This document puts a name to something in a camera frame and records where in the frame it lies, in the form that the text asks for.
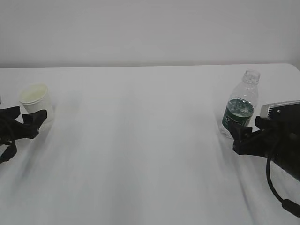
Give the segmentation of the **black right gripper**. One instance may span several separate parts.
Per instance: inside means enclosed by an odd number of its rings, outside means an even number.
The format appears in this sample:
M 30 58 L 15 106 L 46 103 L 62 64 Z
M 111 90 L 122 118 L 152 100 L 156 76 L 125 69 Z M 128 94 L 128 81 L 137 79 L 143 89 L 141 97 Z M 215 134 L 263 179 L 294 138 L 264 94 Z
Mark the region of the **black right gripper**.
M 233 151 L 238 155 L 271 157 L 276 165 L 300 179 L 300 122 L 279 122 L 256 116 L 252 127 L 245 127 L 236 122 L 229 122 L 229 132 L 233 138 Z

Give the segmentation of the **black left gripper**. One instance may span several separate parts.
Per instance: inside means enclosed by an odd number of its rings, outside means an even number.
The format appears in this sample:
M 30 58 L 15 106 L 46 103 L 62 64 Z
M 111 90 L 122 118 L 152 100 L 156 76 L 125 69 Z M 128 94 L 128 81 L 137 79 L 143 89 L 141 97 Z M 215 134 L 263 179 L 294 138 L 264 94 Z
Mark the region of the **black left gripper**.
M 0 137 L 2 142 L 15 143 L 20 139 L 34 139 L 47 119 L 47 110 L 22 114 L 22 122 L 17 118 L 21 114 L 19 106 L 0 109 Z

